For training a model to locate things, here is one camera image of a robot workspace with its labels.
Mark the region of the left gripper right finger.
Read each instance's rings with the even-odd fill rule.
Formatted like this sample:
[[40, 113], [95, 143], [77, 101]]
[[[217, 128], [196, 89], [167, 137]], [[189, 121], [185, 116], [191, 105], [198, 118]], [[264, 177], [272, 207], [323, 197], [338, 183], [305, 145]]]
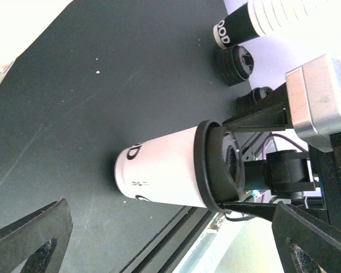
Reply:
[[341, 231], [280, 202], [272, 231], [284, 272], [341, 272]]

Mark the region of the black plastic cup lid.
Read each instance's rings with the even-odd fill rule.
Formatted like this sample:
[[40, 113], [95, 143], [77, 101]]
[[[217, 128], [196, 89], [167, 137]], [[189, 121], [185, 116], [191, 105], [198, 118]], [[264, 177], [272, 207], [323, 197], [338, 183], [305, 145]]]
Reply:
[[245, 167], [233, 132], [216, 121], [201, 122], [194, 137], [194, 171], [201, 199], [212, 212], [244, 195]]

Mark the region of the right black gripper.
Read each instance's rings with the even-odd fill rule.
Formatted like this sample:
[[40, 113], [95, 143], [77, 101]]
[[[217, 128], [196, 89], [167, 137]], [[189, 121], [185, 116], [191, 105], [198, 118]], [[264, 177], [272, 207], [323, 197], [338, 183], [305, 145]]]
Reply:
[[[327, 217], [341, 227], [341, 60], [324, 54], [289, 71], [285, 82], [256, 106], [225, 120], [237, 133], [293, 129], [307, 143], [319, 176]], [[278, 203], [223, 202], [227, 212], [273, 221]]]

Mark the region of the cream bear paper bag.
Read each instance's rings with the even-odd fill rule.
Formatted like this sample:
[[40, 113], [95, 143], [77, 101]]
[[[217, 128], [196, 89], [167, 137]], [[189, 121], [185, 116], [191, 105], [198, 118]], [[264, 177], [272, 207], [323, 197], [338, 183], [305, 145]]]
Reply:
[[0, 84], [15, 60], [70, 3], [0, 0]]

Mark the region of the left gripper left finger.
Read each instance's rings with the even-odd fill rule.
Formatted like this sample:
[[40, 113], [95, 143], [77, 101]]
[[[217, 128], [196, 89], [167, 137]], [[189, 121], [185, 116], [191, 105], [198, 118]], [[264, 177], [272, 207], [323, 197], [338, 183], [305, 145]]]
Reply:
[[73, 223], [66, 199], [0, 229], [0, 272], [59, 272]]

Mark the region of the black cup lid stack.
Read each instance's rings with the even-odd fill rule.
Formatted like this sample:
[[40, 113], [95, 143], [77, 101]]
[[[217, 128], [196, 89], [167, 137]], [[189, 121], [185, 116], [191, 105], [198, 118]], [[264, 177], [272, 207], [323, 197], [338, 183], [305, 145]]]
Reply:
[[248, 80], [255, 65], [250, 52], [240, 45], [220, 50], [216, 61], [227, 86], [234, 86]]

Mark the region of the white paper coffee cup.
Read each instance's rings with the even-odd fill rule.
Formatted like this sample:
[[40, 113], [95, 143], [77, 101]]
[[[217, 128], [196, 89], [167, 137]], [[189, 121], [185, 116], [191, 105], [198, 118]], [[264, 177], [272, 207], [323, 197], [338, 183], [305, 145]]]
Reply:
[[204, 208], [194, 169], [196, 127], [135, 144], [117, 157], [115, 182], [142, 201]]

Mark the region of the stack of white cups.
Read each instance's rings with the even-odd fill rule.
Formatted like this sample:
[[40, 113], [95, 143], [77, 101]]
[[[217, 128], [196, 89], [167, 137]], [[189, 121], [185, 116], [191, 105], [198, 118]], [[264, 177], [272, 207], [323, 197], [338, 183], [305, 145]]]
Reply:
[[213, 27], [221, 49], [285, 30], [315, 18], [332, 7], [331, 1], [247, 1]]

